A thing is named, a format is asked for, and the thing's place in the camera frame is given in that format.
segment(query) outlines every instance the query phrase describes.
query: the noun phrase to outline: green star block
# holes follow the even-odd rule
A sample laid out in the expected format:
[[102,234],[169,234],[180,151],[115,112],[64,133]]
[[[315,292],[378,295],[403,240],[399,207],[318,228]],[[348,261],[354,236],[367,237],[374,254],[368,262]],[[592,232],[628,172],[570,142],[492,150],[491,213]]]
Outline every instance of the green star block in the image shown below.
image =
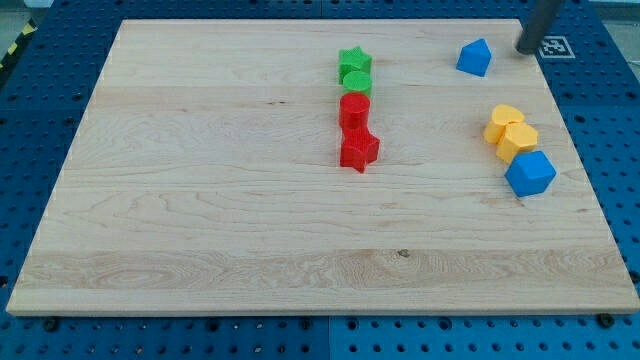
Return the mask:
[[371,55],[362,51],[360,46],[353,49],[340,50],[338,82],[342,84],[344,77],[352,71],[371,73]]
[[360,92],[371,97],[371,76],[364,71],[352,71],[345,75],[343,85],[345,94]]

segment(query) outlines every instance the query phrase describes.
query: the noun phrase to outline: wooden board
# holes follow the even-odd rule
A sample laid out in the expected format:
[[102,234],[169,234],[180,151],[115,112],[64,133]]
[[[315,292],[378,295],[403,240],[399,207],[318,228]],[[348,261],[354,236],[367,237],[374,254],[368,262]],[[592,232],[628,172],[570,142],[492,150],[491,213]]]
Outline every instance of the wooden board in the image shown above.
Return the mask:
[[[515,20],[124,21],[14,315],[633,312],[638,296]],[[485,37],[486,78],[455,70]],[[337,166],[338,49],[374,58],[367,173]],[[514,196],[493,106],[558,176]]]

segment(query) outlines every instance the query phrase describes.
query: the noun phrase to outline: blue pegboard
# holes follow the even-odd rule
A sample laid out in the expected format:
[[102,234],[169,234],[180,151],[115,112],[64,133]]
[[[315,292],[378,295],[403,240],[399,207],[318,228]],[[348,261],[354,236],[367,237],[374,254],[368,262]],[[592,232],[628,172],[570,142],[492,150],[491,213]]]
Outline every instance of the blue pegboard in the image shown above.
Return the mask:
[[[124,18],[526,18],[530,0],[58,0],[0,91],[0,304],[6,305]],[[640,271],[640,85],[588,3],[538,61],[633,276]],[[0,359],[638,358],[640,315],[15,319]]]

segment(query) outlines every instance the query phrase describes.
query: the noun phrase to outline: toy block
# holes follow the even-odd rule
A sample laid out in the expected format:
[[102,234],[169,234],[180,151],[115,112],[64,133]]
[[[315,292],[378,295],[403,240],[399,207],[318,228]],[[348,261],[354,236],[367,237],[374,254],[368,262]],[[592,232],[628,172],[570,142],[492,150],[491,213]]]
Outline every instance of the toy block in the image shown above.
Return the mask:
[[371,135],[366,126],[344,130],[340,148],[340,166],[352,167],[363,173],[367,164],[378,159],[380,139]]
[[340,98],[339,123],[342,129],[354,130],[367,126],[371,102],[362,93],[346,93]]
[[533,151],[538,145],[538,131],[527,123],[513,123],[505,126],[504,135],[498,141],[496,155],[511,164],[513,158]]
[[469,74],[484,76],[491,61],[491,51],[484,39],[468,44],[460,51],[456,69]]
[[544,192],[556,170],[542,151],[519,154],[504,174],[518,197],[540,194]]
[[491,119],[484,128],[484,139],[490,144],[497,144],[504,135],[507,124],[524,122],[524,114],[513,106],[500,104],[493,108]]
[[344,77],[342,84],[345,93],[359,92],[371,96],[371,76],[366,72],[352,71]]
[[344,77],[352,71],[371,73],[371,55],[362,51],[360,46],[340,50],[338,57],[338,83],[340,84],[342,84]]

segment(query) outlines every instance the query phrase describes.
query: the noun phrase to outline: blue pentagon block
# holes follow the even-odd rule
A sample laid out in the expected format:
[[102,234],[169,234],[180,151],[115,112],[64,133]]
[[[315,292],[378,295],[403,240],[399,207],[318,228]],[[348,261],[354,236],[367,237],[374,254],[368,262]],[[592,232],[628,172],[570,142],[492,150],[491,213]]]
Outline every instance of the blue pentagon block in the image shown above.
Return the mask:
[[462,48],[456,69],[469,74],[484,76],[487,73],[490,61],[491,51],[489,50],[489,45],[484,39],[479,39]]
[[504,174],[518,197],[539,194],[547,189],[556,170],[542,151],[517,155]]

